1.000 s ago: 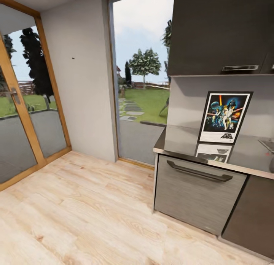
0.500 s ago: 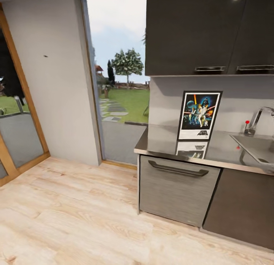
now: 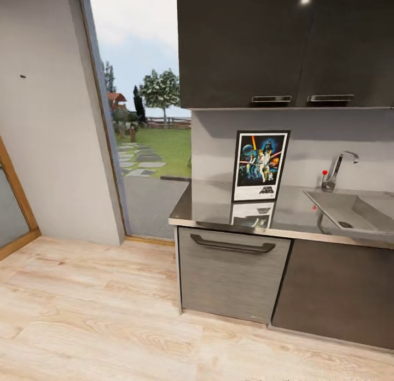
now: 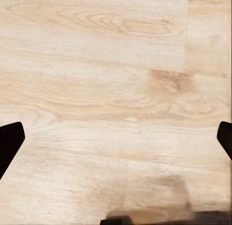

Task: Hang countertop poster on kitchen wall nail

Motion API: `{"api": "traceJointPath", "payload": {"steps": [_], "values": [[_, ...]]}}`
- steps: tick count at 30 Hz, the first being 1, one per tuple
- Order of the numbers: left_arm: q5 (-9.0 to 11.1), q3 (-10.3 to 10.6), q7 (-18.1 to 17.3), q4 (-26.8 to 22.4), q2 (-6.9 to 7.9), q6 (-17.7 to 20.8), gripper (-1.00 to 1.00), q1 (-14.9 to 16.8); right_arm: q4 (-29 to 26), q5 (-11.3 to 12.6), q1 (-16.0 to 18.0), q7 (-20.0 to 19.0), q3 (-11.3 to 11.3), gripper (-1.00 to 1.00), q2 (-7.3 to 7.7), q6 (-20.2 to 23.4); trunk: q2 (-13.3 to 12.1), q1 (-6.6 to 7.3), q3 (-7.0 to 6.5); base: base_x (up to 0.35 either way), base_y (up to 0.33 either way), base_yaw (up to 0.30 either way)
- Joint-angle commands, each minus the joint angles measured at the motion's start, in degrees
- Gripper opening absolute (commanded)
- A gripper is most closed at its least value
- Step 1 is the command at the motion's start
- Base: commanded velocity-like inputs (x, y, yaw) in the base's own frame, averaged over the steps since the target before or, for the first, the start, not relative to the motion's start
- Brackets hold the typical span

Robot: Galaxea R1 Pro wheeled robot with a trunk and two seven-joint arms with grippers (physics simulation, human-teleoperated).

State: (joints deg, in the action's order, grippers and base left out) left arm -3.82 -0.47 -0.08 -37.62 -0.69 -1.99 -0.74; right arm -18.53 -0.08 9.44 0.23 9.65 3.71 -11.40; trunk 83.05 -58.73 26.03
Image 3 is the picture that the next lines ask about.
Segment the poster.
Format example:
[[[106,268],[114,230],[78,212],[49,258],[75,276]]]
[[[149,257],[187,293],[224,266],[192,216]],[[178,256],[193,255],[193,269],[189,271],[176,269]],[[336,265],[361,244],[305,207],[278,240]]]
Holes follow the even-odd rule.
[[[290,130],[238,130],[231,202],[277,201]]]

